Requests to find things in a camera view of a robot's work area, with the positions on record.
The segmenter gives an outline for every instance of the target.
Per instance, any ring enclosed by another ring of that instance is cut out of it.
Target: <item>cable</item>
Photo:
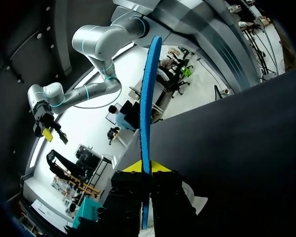
[[[270,58],[272,59],[273,63],[274,63],[274,66],[276,67],[276,64],[274,62],[274,59],[272,58],[270,52],[267,50],[267,48],[265,47],[265,44],[262,42],[262,40],[260,39],[260,37],[254,32],[254,34],[258,37],[258,39],[260,40],[260,42],[263,44],[264,48],[266,49],[268,55],[270,55]]]
[[[39,31],[36,31],[35,33],[33,33],[31,36],[29,36],[19,47],[17,47],[17,49],[14,51],[14,53],[11,55],[9,61],[12,60],[12,58],[14,57],[14,55],[20,50],[20,48],[25,45],[33,36],[35,36],[37,33],[39,33]]]
[[[248,31],[248,30],[245,30],[243,31],[246,36],[248,37],[248,40],[250,41],[251,45],[252,45],[252,48],[255,50],[256,54],[257,54],[257,57],[259,59],[259,64],[262,66],[262,73],[263,74],[267,74],[267,66],[266,66],[266,63],[265,63],[265,60],[263,58],[263,55],[261,53],[261,50],[259,49],[255,39],[253,38],[253,36],[251,35],[251,33]]]
[[[274,50],[273,50],[273,47],[272,47],[272,44],[271,44],[271,41],[270,41],[270,38],[268,37],[268,34],[266,33],[266,30],[265,30],[265,26],[262,24],[261,20],[257,18],[257,16],[253,13],[253,11],[250,9],[249,5],[244,1],[244,0],[241,0],[241,2],[245,5],[245,7],[251,12],[252,16],[255,18],[255,20],[257,22],[259,22],[261,28],[262,28],[262,31],[264,32],[266,38],[267,38],[267,41],[268,41],[268,44],[270,45],[271,47],[271,51],[272,51],[272,54],[273,54],[273,57],[274,57],[274,65],[275,65],[275,68],[276,68],[276,74],[278,75],[278,67],[277,67],[277,62],[276,62],[276,57],[275,57],[275,54],[274,54]]]
[[[220,89],[222,90],[221,85],[219,84],[218,80],[214,77],[214,75],[201,63],[200,60],[198,60],[198,62],[203,66],[203,68],[205,68],[211,75],[212,77],[215,79],[215,81],[217,82],[218,86],[220,87]]]
[[[257,60],[258,64],[260,65],[260,68],[263,68],[262,64]]]
[[[111,102],[109,102],[109,103],[107,103],[107,104],[105,104],[105,105],[98,106],[98,107],[81,107],[81,106],[77,106],[77,105],[74,105],[74,107],[76,107],[76,108],[78,108],[78,109],[87,109],[87,110],[90,110],[90,109],[99,109],[99,108],[103,108],[103,107],[105,107],[105,106],[108,106],[108,105],[114,103],[114,102],[119,98],[119,96],[121,95],[121,93],[122,93],[122,88],[123,88],[123,87],[122,87],[122,83],[120,83],[119,79],[115,78],[115,80],[117,80],[118,83],[120,84],[120,91],[119,91],[118,96],[117,96],[113,101],[111,101]]]
[[[272,72],[272,73],[274,73],[274,74],[276,74],[276,72],[270,70],[269,68],[267,70],[270,71],[270,72]]]
[[[24,178],[25,176],[28,176],[29,174],[31,174],[31,171],[32,171],[32,168],[31,168],[31,170],[30,170],[29,173],[27,173],[27,174],[25,174],[25,175],[22,175],[22,176],[20,177],[20,186],[21,186],[21,188],[23,187],[23,186],[22,186],[22,178]]]

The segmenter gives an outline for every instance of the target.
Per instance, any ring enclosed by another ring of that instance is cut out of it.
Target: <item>yellow triangle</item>
[[[168,172],[171,171],[168,168],[160,165],[159,163],[155,162],[155,161],[151,161],[151,168],[152,168],[152,172],[157,172],[157,171],[163,171],[163,172]],[[132,164],[131,166],[127,167],[126,169],[123,170],[124,172],[132,172],[132,171],[136,171],[136,172],[142,172],[142,161],[138,161],[134,164]]]

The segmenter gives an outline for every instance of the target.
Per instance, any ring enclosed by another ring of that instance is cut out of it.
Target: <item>black panel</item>
[[[116,8],[112,0],[71,0],[68,1],[68,51],[70,60],[88,60],[72,47],[74,33],[84,25],[109,26]]]
[[[54,35],[55,1],[34,3],[3,0],[0,4],[0,12],[6,6],[11,9],[0,17],[0,184],[6,197],[19,191],[20,176],[25,172],[35,141],[27,90],[35,83],[45,86],[58,81],[66,91],[91,67],[88,60],[77,53],[80,60],[71,61],[72,72],[65,76]],[[68,30],[65,39],[72,53],[74,32],[85,24],[108,26],[115,7],[110,0],[68,1],[67,9],[59,13],[68,12],[68,22],[64,22]],[[40,39],[36,38],[37,33],[42,33]],[[57,32],[59,38],[62,38],[61,33]]]
[[[296,70],[153,124],[150,157],[209,198],[201,234],[296,231]]]

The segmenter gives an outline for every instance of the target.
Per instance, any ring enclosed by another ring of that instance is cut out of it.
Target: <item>black bag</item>
[[[118,133],[119,131],[119,127],[115,127],[115,128],[110,128],[108,131],[108,139],[109,139],[109,145],[112,144],[112,140],[114,138],[114,133]]]

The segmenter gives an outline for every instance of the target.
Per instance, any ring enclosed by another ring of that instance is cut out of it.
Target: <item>office chair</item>
[[[188,84],[190,85],[189,82],[183,81],[182,76],[183,74],[177,73],[173,75],[169,70],[159,66],[159,69],[162,70],[166,76],[168,77],[169,80],[165,80],[161,75],[157,75],[157,82],[161,83],[166,91],[174,93],[175,91],[178,91],[180,95],[183,95],[183,93],[180,91],[181,86]]]

